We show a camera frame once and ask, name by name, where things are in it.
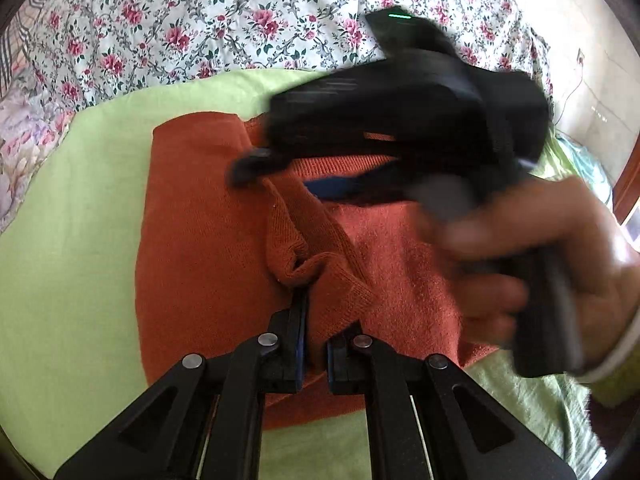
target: electrical cord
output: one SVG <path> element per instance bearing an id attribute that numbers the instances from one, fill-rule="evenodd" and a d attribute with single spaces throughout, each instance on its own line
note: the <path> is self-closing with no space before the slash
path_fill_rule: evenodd
<path id="1" fill-rule="evenodd" d="M 571 90 L 571 93 L 564 100 L 564 106 L 562 107 L 562 113 L 560 114 L 560 117 L 558 117 L 558 120 L 554 123 L 554 126 L 558 126 L 558 123 L 562 119 L 562 116 L 564 115 L 564 111 L 566 110 L 566 104 L 569 102 L 569 98 L 577 91 L 578 88 L 580 88 L 580 85 L 584 81 L 584 63 L 580 63 L 580 66 L 582 67 L 582 69 L 580 70 L 580 82 L 578 83 L 578 86 L 576 86 L 573 90 Z"/>

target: sweater cuff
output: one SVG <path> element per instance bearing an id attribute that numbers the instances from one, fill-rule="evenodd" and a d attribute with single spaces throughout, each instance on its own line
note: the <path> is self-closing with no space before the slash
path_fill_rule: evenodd
<path id="1" fill-rule="evenodd" d="M 640 309 L 625 335 L 595 370 L 578 378 L 593 397 L 613 408 L 640 390 Z"/>

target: bed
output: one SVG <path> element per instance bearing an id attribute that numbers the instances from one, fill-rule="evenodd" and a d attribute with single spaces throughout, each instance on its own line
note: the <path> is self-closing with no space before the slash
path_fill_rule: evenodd
<path id="1" fill-rule="evenodd" d="M 434 19 L 466 62 L 529 73 L 552 102 L 548 46 L 514 0 L 40 1 L 0 78 L 0 425 L 45 478 L 146 386 L 133 268 L 155 126 L 198 110 L 248 119 L 279 89 L 380 59 L 361 14 L 392 4 Z M 576 153 L 551 132 L 537 174 L 579 174 Z M 602 168 L 583 173 L 610 200 Z M 468 371 L 579 478 L 602 466 L 575 381 L 518 378 L 504 352 Z M 267 432 L 261 477 L 302 474 L 370 478 L 364 415 Z"/>

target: black handle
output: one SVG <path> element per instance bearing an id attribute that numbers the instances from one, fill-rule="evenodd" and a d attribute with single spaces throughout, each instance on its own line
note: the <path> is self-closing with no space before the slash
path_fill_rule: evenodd
<path id="1" fill-rule="evenodd" d="M 460 218 L 479 205 L 470 183 L 452 174 L 430 175 L 408 194 L 444 222 Z M 511 343 L 519 375 L 540 377 L 582 369 L 574 299 L 555 248 L 533 248 L 495 262 L 475 262 L 467 269 L 479 274 L 508 274 L 523 280 L 529 288 L 529 301 L 516 316 L 516 334 Z"/>
<path id="2" fill-rule="evenodd" d="M 500 268 L 529 287 L 527 306 L 516 316 L 513 364 L 523 377 L 579 372 L 582 344 L 568 273 L 555 247 L 533 248 L 503 260 Z"/>

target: light green bedsheet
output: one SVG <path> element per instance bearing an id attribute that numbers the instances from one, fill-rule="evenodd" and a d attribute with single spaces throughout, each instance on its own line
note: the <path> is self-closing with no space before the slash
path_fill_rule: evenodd
<path id="1" fill-rule="evenodd" d="M 225 73 L 76 115 L 0 237 L 0 425 L 47 477 L 146 387 L 134 268 L 153 129 L 201 110 L 246 120 L 315 76 Z M 575 382 L 516 378 L 503 352 L 471 373 L 572 466 L 603 457 Z M 267 432 L 260 468 L 262 480 L 370 478 L 364 414 Z"/>

